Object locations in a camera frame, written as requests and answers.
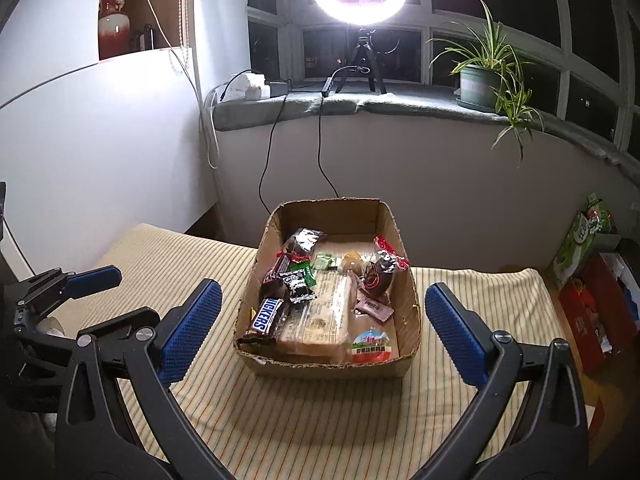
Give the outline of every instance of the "tripod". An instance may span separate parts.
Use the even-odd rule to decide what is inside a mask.
[[[363,34],[364,29],[360,29],[360,37],[358,38],[358,43],[353,49],[353,54],[351,56],[350,65],[357,66],[357,61],[361,59],[363,56],[367,56],[369,59],[369,64],[371,65],[371,72],[369,72],[369,90],[372,92],[376,91],[376,83],[374,81],[374,76],[378,81],[378,85],[380,86],[380,93],[386,94],[385,82],[382,79],[382,74],[380,73],[380,67],[378,65],[378,60],[376,59],[376,53],[371,47],[371,32],[367,34]],[[340,82],[338,83],[337,88],[335,89],[335,93],[339,93],[344,86],[345,81],[347,81],[347,70],[342,72],[342,76],[340,78]]]

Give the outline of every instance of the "silver screw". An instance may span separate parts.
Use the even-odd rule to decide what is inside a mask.
[[[504,330],[496,330],[494,332],[494,337],[498,343],[510,343],[511,341],[513,341],[513,337],[511,337],[511,334],[509,332],[505,332]]]
[[[569,343],[567,341],[565,341],[564,339],[558,339],[557,341],[554,341],[554,346],[558,350],[568,350],[569,349]]]
[[[136,339],[138,341],[148,341],[154,335],[154,330],[145,326],[136,332]]]
[[[87,346],[90,342],[91,342],[91,336],[88,334],[81,335],[78,338],[78,346],[81,346],[82,348]]]

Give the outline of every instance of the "spider plant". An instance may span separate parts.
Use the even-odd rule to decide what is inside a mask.
[[[429,41],[444,41],[449,43],[444,51],[438,54],[432,61],[433,64],[440,56],[446,52],[459,54],[464,60],[457,63],[451,74],[457,74],[469,65],[488,68],[500,73],[502,76],[509,72],[516,63],[517,56],[513,47],[506,43],[506,35],[502,33],[502,23],[496,23],[494,17],[484,0],[480,0],[484,8],[486,23],[484,24],[484,38],[477,34],[471,27],[458,22],[449,22],[465,27],[479,43],[479,48],[469,43],[469,47],[463,46],[455,41],[445,38],[431,38]]]
[[[525,88],[522,63],[517,57],[515,58],[512,69],[502,76],[502,88],[499,91],[495,91],[495,94],[497,96],[495,111],[497,114],[503,112],[507,116],[509,126],[498,134],[491,148],[494,149],[496,144],[498,144],[506,134],[513,131],[518,141],[520,162],[522,162],[524,158],[522,135],[524,132],[527,132],[531,140],[533,140],[533,133],[531,131],[533,114],[538,116],[542,132],[545,131],[545,123],[540,113],[535,108],[527,105],[533,91]]]

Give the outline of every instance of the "windowsill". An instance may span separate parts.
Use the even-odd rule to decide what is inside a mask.
[[[320,106],[320,89],[323,82],[293,92],[280,121],[290,121],[316,116]],[[507,118],[463,108],[456,103],[451,88],[417,84],[387,83],[386,95],[369,92],[366,82],[348,82],[341,93],[331,94],[322,104],[322,114],[328,116],[352,115],[359,112],[373,114],[435,117],[456,121],[477,121],[482,124],[507,125]],[[254,126],[273,124],[282,106],[283,97],[263,101],[244,99],[226,101],[216,105],[214,124],[216,130],[228,132]],[[585,150],[594,158],[618,166],[620,171],[640,187],[640,162],[621,152],[613,142],[576,124],[562,121],[542,112],[545,133],[560,137]]]

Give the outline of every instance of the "red box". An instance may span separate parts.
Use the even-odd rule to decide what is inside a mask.
[[[589,373],[610,355],[625,349],[638,329],[626,306],[618,281],[600,254],[594,254],[591,257],[581,278],[595,300],[600,322],[612,347],[611,353],[602,352],[587,308],[575,285],[569,281],[560,291],[559,299],[574,334],[582,368]]]

